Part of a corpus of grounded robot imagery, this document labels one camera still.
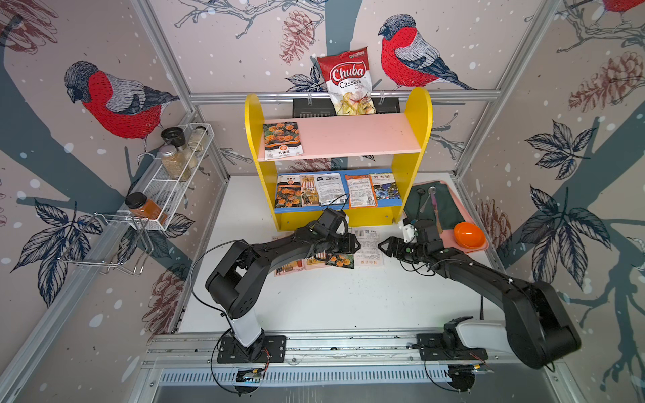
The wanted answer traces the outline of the black orange marigold seed bag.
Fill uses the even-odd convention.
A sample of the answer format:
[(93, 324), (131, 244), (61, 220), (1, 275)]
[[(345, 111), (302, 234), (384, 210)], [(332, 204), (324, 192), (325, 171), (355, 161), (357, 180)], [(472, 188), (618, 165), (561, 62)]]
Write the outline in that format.
[(325, 265), (352, 270), (354, 268), (354, 255), (327, 254)]

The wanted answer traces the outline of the orange bordered seed bag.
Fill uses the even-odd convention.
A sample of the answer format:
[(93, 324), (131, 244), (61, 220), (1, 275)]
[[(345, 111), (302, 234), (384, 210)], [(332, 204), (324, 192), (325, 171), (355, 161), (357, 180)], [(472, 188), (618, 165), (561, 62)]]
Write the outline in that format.
[(349, 206), (351, 208), (375, 208), (376, 194), (370, 175), (346, 176), (349, 191)]

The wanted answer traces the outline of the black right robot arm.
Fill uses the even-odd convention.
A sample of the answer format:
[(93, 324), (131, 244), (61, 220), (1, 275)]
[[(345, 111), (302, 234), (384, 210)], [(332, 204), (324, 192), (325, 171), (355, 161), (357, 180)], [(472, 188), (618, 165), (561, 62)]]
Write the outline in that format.
[(552, 285), (527, 282), (482, 265), (446, 247), (436, 225), (418, 222), (413, 241), (390, 237), (378, 244), (401, 263), (424, 264), (435, 274), (469, 287), (504, 312), (504, 347), (526, 366), (540, 369), (579, 350), (582, 342)]

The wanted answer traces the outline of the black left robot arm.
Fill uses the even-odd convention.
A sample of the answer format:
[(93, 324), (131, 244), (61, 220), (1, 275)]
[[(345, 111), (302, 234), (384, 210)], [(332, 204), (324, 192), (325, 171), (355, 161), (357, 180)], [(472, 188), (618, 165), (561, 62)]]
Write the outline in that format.
[(264, 337), (254, 307), (266, 278), (283, 266), (315, 255), (352, 255), (361, 249), (345, 212), (325, 209), (293, 234), (268, 243), (236, 240), (206, 280), (205, 288), (223, 307), (233, 338), (243, 349), (258, 349)]

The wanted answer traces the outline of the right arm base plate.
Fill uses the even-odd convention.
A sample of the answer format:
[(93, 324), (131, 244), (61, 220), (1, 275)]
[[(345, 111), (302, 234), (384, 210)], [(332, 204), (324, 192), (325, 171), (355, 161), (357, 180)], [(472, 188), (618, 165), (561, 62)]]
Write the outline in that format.
[(466, 347), (457, 336), (444, 333), (419, 333), (416, 346), (423, 361), (486, 361), (485, 349)]

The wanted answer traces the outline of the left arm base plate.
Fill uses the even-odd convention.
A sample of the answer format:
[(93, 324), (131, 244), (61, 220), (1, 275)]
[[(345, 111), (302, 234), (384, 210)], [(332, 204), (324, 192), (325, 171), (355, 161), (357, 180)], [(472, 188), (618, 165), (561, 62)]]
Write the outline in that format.
[(287, 337), (261, 335), (249, 347), (243, 346), (235, 336), (224, 336), (217, 352), (218, 364), (283, 363)]

